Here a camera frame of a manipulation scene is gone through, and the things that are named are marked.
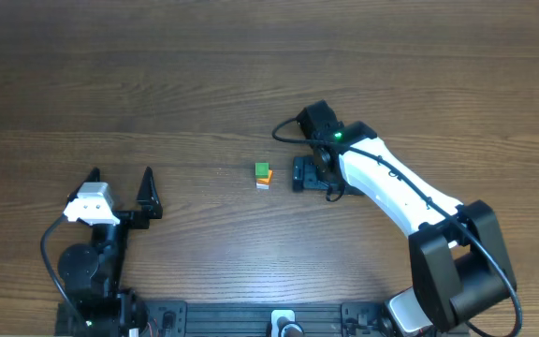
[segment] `small cube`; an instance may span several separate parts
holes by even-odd
[[[257,183],[269,185],[271,183],[271,177],[273,176],[273,171],[270,169],[268,173],[269,173],[268,178],[257,179]]]
[[[269,163],[255,163],[255,178],[267,179],[270,176]]]

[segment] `orange block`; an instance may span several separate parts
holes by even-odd
[[[270,169],[270,170],[268,170],[268,178],[257,179],[257,183],[270,184],[271,183],[271,177],[273,177],[273,171]]]

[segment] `wood grain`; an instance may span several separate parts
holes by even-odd
[[[407,243],[366,198],[290,191],[271,129],[326,99],[436,188],[498,214],[539,336],[539,2],[0,1],[0,333],[51,334],[38,241],[99,166],[133,206],[153,167],[166,211],[131,234],[123,283],[196,302],[384,300]],[[295,127],[284,133],[299,137]],[[275,170],[269,191],[253,163]],[[53,260],[87,228],[51,238]],[[508,301],[476,318],[513,324]]]

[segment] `green block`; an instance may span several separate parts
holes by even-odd
[[[255,163],[255,178],[266,179],[270,176],[269,163]]]

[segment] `wooden table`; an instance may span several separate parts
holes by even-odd
[[[407,241],[370,200],[291,192],[310,150],[270,131],[319,99],[436,188],[492,206],[523,335],[539,336],[539,1],[452,0],[0,1],[0,333],[52,333],[61,298],[38,242],[93,166],[126,208],[154,170],[165,216],[131,234],[123,279],[145,298],[410,286]],[[88,238],[62,226],[52,259]],[[502,334],[513,319],[506,301],[475,322]]]

